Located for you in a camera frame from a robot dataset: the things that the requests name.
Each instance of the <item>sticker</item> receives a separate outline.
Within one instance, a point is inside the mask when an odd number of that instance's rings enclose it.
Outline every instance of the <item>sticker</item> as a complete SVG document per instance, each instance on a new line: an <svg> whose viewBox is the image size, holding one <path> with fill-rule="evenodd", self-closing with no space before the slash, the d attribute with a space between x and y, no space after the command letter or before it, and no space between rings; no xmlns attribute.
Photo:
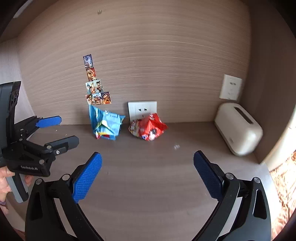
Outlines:
<svg viewBox="0 0 296 241"><path fill-rule="evenodd" d="M85 98L87 99L87 103L89 105L94 104L94 98L92 98L92 95L85 95Z"/></svg>
<svg viewBox="0 0 296 241"><path fill-rule="evenodd" d="M93 81L85 83L85 86L86 86L88 94L95 94L96 93L96 89L95 89Z"/></svg>
<svg viewBox="0 0 296 241"><path fill-rule="evenodd" d="M83 56L84 59L84 66L86 69L90 69L94 67L91 54Z"/></svg>
<svg viewBox="0 0 296 241"><path fill-rule="evenodd" d="M89 79L89 81L96 80L96 72L95 72L94 68L87 69L86 74L87 74L87 78Z"/></svg>
<svg viewBox="0 0 296 241"><path fill-rule="evenodd" d="M95 104L103 104L101 93L92 94Z"/></svg>
<svg viewBox="0 0 296 241"><path fill-rule="evenodd" d="M103 103L104 104L111 104L111 98L109 92L101 92Z"/></svg>
<svg viewBox="0 0 296 241"><path fill-rule="evenodd" d="M96 89L96 93L104 92L101 84L101 79L94 80L94 88Z"/></svg>

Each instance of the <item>crumpled chip bag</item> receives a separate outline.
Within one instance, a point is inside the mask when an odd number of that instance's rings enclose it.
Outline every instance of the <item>crumpled chip bag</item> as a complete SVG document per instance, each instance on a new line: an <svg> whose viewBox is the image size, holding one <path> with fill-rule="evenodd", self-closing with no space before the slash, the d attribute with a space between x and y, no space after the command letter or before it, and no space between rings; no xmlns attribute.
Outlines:
<svg viewBox="0 0 296 241"><path fill-rule="evenodd" d="M161 122L157 113L154 113L141 120L133 120L128 129L136 137L145 141L153 141L167 128L167 125Z"/></svg>
<svg viewBox="0 0 296 241"><path fill-rule="evenodd" d="M90 105L89 117L91 120L91 127L97 139L104 138L115 140L119 135L120 125L122 124L125 115L118 115L107 110L100 110L99 108Z"/></svg>

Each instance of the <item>wood grain panel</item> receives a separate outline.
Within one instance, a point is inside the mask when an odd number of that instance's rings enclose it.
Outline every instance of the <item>wood grain panel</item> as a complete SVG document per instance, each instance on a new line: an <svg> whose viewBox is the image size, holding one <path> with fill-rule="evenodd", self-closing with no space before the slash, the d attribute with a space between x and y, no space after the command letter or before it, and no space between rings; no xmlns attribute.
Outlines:
<svg viewBox="0 0 296 241"><path fill-rule="evenodd" d="M16 38L30 22L57 1L42 0L31 2L19 17L10 20L3 34L0 36L0 43Z"/></svg>
<svg viewBox="0 0 296 241"><path fill-rule="evenodd" d="M250 1L250 14L251 61L241 105L263 129L254 151L261 162L280 139L295 108L296 39L269 1Z"/></svg>
<svg viewBox="0 0 296 241"><path fill-rule="evenodd" d="M16 39L11 39L0 44L0 84L13 81L22 81ZM15 123L33 115L34 112L22 82L20 95L15 107Z"/></svg>
<svg viewBox="0 0 296 241"><path fill-rule="evenodd" d="M156 100L165 122L212 121L224 74L245 78L250 20L239 0L60 0L18 38L22 77L39 116L89 123L83 55L111 105Z"/></svg>

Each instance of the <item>human hand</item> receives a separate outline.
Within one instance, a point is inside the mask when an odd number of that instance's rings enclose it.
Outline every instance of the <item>human hand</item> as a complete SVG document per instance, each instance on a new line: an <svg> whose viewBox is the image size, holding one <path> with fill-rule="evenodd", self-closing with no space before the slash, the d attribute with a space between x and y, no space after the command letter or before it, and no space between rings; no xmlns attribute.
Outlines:
<svg viewBox="0 0 296 241"><path fill-rule="evenodd" d="M7 183L7 177L13 177L15 175L14 172L11 172L7 167L0 168L0 201L5 202L7 193L11 192L11 188ZM25 182L27 186L31 185L33 176L26 175ZM5 206L0 205L1 210L4 214L8 213L8 209Z"/></svg>

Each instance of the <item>electrical outlet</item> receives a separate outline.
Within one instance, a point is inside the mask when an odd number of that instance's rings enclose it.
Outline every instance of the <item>electrical outlet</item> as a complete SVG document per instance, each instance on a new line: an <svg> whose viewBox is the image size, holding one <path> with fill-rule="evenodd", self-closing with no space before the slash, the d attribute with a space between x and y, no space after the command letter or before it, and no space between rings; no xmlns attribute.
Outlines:
<svg viewBox="0 0 296 241"><path fill-rule="evenodd" d="M128 102L128 111L131 122L157 112L157 101Z"/></svg>
<svg viewBox="0 0 296 241"><path fill-rule="evenodd" d="M224 75L223 85L220 92L221 99L237 100L242 85L242 79L231 75Z"/></svg>

